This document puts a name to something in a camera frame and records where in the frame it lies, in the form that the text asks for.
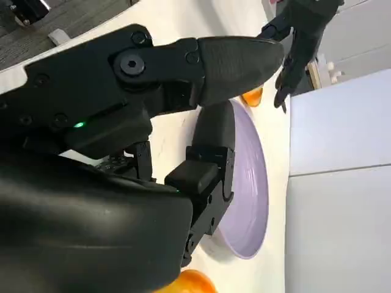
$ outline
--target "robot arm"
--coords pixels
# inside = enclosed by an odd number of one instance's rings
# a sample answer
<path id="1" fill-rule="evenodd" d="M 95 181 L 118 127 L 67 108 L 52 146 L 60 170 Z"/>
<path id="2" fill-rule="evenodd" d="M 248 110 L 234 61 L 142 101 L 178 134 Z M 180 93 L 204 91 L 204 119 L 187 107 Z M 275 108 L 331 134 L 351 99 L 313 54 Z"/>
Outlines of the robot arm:
<path id="1" fill-rule="evenodd" d="M 303 3 L 292 0 L 259 38 L 154 47 L 133 24 L 27 65 L 27 82 L 0 95 L 0 291 L 148 292 L 172 282 L 234 196 L 228 99 L 278 70 L 278 41 L 293 26 L 281 105 L 331 19 L 311 4 L 318 29 L 302 27 L 293 16 Z M 155 183 L 150 119 L 198 105 L 186 160 Z M 58 156 L 69 149 L 108 159 L 94 168 Z"/>

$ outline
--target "floor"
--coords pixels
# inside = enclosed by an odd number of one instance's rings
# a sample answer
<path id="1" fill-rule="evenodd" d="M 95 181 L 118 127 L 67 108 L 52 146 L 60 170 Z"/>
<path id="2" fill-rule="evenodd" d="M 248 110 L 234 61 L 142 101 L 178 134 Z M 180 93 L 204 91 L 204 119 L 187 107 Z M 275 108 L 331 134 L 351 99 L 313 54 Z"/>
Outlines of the floor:
<path id="1" fill-rule="evenodd" d="M 71 38 L 111 19 L 138 0 L 46 0 L 52 10 L 28 28 L 16 24 L 4 0 L 0 0 L 0 70 L 53 48 L 47 37 L 63 29 Z"/>

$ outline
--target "orange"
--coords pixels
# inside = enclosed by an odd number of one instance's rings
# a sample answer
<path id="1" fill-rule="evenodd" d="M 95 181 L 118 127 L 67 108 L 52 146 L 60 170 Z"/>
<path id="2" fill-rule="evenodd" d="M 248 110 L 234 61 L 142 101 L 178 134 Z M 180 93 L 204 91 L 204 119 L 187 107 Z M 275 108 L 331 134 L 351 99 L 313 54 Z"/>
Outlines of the orange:
<path id="1" fill-rule="evenodd" d="M 259 87 L 241 95 L 242 100 L 250 107 L 257 107 L 262 100 L 263 88 Z"/>
<path id="2" fill-rule="evenodd" d="M 217 293 L 217 290 L 202 272 L 185 270 L 173 283 L 155 293 Z"/>

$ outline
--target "purple plate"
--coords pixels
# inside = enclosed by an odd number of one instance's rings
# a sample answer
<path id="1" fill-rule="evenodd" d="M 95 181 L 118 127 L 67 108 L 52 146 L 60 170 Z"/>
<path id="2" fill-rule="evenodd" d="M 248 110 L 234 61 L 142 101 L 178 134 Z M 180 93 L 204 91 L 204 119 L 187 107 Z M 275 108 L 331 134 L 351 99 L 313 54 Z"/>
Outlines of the purple plate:
<path id="1" fill-rule="evenodd" d="M 243 106 L 232 101 L 236 123 L 235 196 L 219 224 L 222 238 L 238 257 L 254 257 L 262 246 L 268 223 L 268 176 L 261 142 Z"/>

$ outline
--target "white tabletop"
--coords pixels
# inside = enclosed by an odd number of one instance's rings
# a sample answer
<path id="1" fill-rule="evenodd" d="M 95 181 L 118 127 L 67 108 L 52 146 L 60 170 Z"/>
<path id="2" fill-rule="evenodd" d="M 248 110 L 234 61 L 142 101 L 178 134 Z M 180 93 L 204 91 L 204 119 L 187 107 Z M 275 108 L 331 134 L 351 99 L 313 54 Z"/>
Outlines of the white tabletop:
<path id="1" fill-rule="evenodd" d="M 259 34 L 267 23 L 260 0 L 142 0 L 132 8 L 68 43 L 0 73 L 0 93 L 26 80 L 23 64 L 54 54 L 132 23 L 148 28 L 155 45 L 183 37 Z M 264 85 L 259 107 L 248 109 L 261 139 L 269 184 L 269 222 L 263 246 L 251 260 L 217 260 L 198 246 L 189 267 L 206 273 L 220 293 L 283 293 L 285 196 L 289 172 L 290 116 L 273 107 L 276 76 Z M 152 120 L 153 176 L 158 182 L 185 159 L 199 111 Z"/>

